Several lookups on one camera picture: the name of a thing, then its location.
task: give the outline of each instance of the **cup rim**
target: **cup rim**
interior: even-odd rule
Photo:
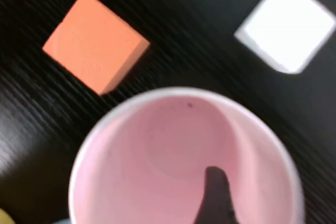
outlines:
[[[146,101],[157,100],[164,97],[182,97],[182,96],[192,96],[198,97],[205,100],[217,101],[220,103],[225,103],[231,108],[237,110],[244,116],[253,120],[260,129],[268,135],[268,139],[273,143],[273,145],[278,150],[283,163],[286,167],[286,171],[289,176],[290,186],[292,190],[292,216],[291,222],[289,224],[301,224],[304,223],[304,199],[303,199],[303,189],[301,180],[299,178],[299,174],[297,168],[287,152],[285,146],[278,138],[278,136],[263,122],[257,115],[253,114],[243,105],[235,102],[234,100],[225,97],[221,94],[217,94],[215,92],[211,92],[208,90],[198,89],[198,88],[188,88],[188,87],[172,87],[172,88],[160,88],[155,90],[146,91],[144,93],[137,94],[122,103],[118,104],[116,107],[111,109],[106,115],[104,115],[91,129],[89,134],[84,139],[77,156],[75,158],[75,162],[70,175],[70,184],[69,184],[69,214],[70,220],[73,224],[77,224],[75,210],[73,208],[74,204],[74,189],[76,186],[77,175],[79,172],[80,165],[83,159],[86,156],[88,148],[91,146],[92,142],[96,139],[96,136],[102,131],[102,129],[106,128],[111,121],[117,118],[120,114],[125,111],[131,109],[132,107],[141,104]]]

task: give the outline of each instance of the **white foam cube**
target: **white foam cube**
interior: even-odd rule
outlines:
[[[275,70],[300,73],[335,30],[317,0],[262,0],[235,37]]]

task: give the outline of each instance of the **orange foam cube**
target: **orange foam cube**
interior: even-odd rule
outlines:
[[[94,90],[114,89],[149,42],[98,0],[77,0],[44,52]]]

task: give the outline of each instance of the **dark object in cup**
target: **dark object in cup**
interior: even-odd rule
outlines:
[[[194,224],[238,224],[225,172],[208,167],[205,174],[204,197]]]
[[[69,219],[66,219],[66,220],[57,221],[54,224],[71,224],[71,222]]]

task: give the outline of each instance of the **wood grain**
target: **wood grain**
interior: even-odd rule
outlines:
[[[100,0],[152,44],[98,97],[42,51],[75,0],[0,0],[0,207],[18,224],[67,216],[86,134],[125,99],[166,86],[226,95],[256,113],[293,156],[307,223],[336,220],[336,38],[298,76],[275,73],[233,39],[259,0]],[[336,0],[319,0],[336,13]]]

